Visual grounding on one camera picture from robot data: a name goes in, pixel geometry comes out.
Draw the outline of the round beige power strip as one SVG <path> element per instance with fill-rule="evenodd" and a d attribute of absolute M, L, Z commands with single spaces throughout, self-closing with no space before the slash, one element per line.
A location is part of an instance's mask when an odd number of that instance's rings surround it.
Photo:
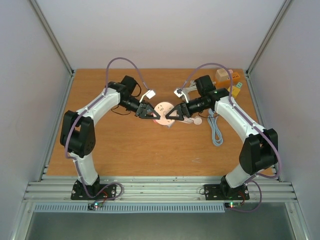
<path fill-rule="evenodd" d="M 167 119 L 166 114 L 170 112 L 174 108 L 174 105 L 171 104 L 170 102 L 163 101 L 158 103 L 155 107 L 154 110 L 156 113 L 160 115 L 160 119 L 154 119 L 153 122 L 156 124 L 159 124 L 161 126 L 165 126 L 167 128 L 170 128 L 174 123 L 175 120 L 173 119 Z"/>

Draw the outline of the yellow cube socket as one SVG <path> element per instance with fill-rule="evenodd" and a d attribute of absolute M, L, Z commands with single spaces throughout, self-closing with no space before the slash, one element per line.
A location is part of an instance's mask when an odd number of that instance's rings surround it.
<path fill-rule="evenodd" d="M 241 89 L 236 85 L 230 86 L 227 90 L 231 93 L 233 98 L 236 98 L 241 91 Z"/>

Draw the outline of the green small plug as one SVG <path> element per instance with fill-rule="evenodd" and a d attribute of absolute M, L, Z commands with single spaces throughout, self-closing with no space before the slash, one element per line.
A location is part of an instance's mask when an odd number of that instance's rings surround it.
<path fill-rule="evenodd" d="M 235 86 L 240 89 L 243 86 L 243 84 L 241 82 L 238 82 Z"/>

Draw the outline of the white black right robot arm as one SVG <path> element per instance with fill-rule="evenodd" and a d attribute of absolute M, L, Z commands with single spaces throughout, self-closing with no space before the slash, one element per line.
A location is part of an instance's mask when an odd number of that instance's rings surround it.
<path fill-rule="evenodd" d="M 278 134 L 274 129 L 265 129 L 254 122 L 226 88 L 217 89 L 213 85 L 209 75 L 196 79 L 195 85 L 200 96 L 176 105 L 165 117 L 182 121 L 195 113 L 211 109 L 235 130 L 243 143 L 239 164 L 220 182 L 221 194 L 225 198 L 232 198 L 247 180 L 278 163 Z"/>

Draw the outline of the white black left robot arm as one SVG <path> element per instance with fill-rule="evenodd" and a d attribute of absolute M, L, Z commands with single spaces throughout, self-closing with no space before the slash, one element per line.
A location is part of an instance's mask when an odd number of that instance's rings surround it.
<path fill-rule="evenodd" d="M 95 126 L 100 119 L 116 106 L 124 107 L 140 119 L 160 119 L 149 102 L 132 95 L 137 84 L 127 75 L 121 82 L 111 81 L 89 104 L 77 111 L 68 110 L 63 116 L 60 144 L 66 158 L 75 165 L 82 194 L 89 199 L 96 199 L 102 191 L 92 154 L 96 145 Z"/>

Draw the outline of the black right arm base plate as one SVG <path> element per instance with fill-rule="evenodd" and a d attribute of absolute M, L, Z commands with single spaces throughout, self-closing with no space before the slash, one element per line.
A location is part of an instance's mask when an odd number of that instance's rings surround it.
<path fill-rule="evenodd" d="M 205 184 L 200 188 L 198 193 L 205 196 L 207 201 L 240 201 L 250 199 L 248 187 L 244 185 L 225 190 L 220 184 Z"/>

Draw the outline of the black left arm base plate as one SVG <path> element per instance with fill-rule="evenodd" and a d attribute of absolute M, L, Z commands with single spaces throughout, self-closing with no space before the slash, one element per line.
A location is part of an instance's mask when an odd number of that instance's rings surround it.
<path fill-rule="evenodd" d="M 87 195 L 83 184 L 77 180 L 72 187 L 70 199 L 76 201 L 111 200 L 120 190 L 116 184 L 101 184 L 99 182 L 95 182 L 93 185 L 86 185 L 86 189 L 93 198 Z"/>

